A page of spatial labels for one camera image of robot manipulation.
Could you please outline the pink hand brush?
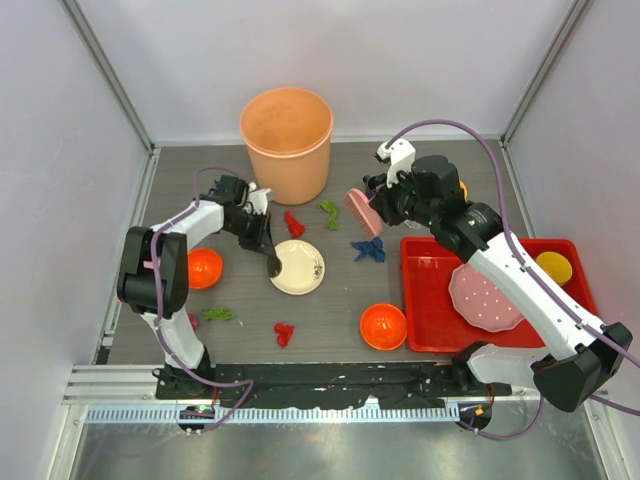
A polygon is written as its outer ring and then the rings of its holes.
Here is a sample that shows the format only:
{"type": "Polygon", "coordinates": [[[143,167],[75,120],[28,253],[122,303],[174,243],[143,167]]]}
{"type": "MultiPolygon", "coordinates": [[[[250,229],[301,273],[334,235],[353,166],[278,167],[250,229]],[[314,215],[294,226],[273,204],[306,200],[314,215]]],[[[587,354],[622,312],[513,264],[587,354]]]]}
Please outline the pink hand brush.
{"type": "Polygon", "coordinates": [[[350,189],[344,199],[347,210],[362,230],[367,240],[378,237],[383,230],[380,216],[370,207],[366,195],[359,189],[350,189]]]}

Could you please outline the cream plate with black patch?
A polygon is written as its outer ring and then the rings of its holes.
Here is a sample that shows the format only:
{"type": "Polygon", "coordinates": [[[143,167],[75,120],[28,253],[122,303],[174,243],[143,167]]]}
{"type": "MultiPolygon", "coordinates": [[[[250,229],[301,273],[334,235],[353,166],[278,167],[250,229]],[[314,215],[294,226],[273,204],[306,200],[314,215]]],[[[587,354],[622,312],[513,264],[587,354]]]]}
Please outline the cream plate with black patch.
{"type": "Polygon", "coordinates": [[[320,251],[312,244],[292,239],[275,247],[282,268],[271,283],[281,292],[293,296],[306,295],[320,286],[326,266],[320,251]]]}

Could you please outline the orange bowl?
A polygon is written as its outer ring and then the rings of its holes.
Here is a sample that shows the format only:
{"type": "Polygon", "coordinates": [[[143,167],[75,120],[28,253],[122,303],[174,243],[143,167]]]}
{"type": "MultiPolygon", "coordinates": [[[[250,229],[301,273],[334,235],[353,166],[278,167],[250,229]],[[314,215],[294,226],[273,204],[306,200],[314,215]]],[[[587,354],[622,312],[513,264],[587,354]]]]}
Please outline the orange bowl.
{"type": "Polygon", "coordinates": [[[205,290],[213,287],[224,271],[224,261],[211,248],[197,248],[189,252],[188,285],[190,289],[205,290]]]}
{"type": "Polygon", "coordinates": [[[371,305],[361,315],[360,333],[363,340],[376,350],[395,350],[407,338],[406,317],[392,304],[371,305]]]}

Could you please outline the magenta paper scrap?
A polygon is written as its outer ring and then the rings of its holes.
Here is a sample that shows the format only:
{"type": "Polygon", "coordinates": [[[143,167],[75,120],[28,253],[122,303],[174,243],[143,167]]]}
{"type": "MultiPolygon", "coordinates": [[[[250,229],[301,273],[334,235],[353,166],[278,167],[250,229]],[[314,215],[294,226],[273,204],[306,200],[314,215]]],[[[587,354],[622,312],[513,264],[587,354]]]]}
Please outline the magenta paper scrap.
{"type": "Polygon", "coordinates": [[[196,329],[199,326],[199,320],[196,317],[196,315],[192,314],[192,313],[188,313],[187,316],[188,316],[188,319],[189,319],[189,322],[190,322],[191,326],[194,329],[196,329]]]}

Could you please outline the orange bowl front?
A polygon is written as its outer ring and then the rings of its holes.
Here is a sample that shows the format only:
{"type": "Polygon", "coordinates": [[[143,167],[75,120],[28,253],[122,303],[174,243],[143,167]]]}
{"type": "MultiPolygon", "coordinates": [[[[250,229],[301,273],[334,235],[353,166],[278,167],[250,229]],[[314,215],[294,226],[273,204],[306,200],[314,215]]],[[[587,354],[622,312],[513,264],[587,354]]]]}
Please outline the orange bowl front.
{"type": "Polygon", "coordinates": [[[360,333],[363,340],[376,350],[395,350],[407,338],[406,317],[392,304],[371,305],[361,315],[360,333]]]}

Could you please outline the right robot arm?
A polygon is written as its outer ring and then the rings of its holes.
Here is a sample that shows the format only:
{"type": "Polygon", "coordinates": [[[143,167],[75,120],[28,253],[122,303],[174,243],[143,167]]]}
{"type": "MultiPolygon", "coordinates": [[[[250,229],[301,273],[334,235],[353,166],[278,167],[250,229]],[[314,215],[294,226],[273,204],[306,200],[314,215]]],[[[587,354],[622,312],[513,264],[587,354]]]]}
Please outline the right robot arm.
{"type": "Polygon", "coordinates": [[[573,412],[616,374],[631,332],[584,309],[527,255],[494,209],[466,200],[446,157],[376,158],[387,171],[364,177],[369,207],[389,226],[413,221],[427,227],[439,245],[491,281],[544,343],[539,349],[468,347],[465,361],[451,371],[457,391],[472,395],[489,383],[525,386],[573,412]]]}

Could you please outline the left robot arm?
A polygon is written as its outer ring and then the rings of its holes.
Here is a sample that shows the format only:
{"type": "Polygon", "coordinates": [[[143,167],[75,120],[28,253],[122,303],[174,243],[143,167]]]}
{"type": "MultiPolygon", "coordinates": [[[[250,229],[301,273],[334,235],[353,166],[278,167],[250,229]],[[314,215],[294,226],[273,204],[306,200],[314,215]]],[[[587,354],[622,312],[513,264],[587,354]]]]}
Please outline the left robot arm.
{"type": "Polygon", "coordinates": [[[163,350],[165,367],[179,374],[178,386],[190,398],[235,385],[214,380],[207,349],[189,320],[188,254],[206,237],[227,232],[242,249],[264,255],[268,275],[277,277],[282,263],[273,243],[269,212],[274,197],[271,189],[224,169],[214,186],[205,194],[197,192],[182,212],[126,233],[117,297],[151,328],[163,350]]]}

